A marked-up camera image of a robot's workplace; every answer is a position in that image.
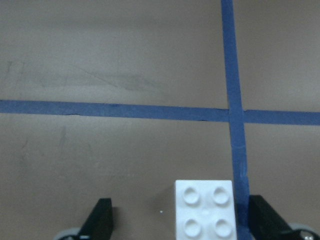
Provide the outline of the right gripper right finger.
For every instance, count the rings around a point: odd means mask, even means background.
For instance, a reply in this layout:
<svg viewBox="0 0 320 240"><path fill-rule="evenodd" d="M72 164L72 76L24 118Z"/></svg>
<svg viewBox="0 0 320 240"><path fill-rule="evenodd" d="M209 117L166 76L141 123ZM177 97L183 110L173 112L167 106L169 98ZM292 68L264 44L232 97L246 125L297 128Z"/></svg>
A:
<svg viewBox="0 0 320 240"><path fill-rule="evenodd" d="M248 227L256 240L290 240L292 228L261 195L250 195Z"/></svg>

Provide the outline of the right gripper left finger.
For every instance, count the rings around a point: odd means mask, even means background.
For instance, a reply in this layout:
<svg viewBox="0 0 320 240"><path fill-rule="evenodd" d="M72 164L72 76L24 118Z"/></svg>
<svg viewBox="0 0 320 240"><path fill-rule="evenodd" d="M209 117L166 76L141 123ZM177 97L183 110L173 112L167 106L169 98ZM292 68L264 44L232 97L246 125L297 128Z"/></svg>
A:
<svg viewBox="0 0 320 240"><path fill-rule="evenodd" d="M80 228L78 240L110 240L112 236L112 200L100 198Z"/></svg>

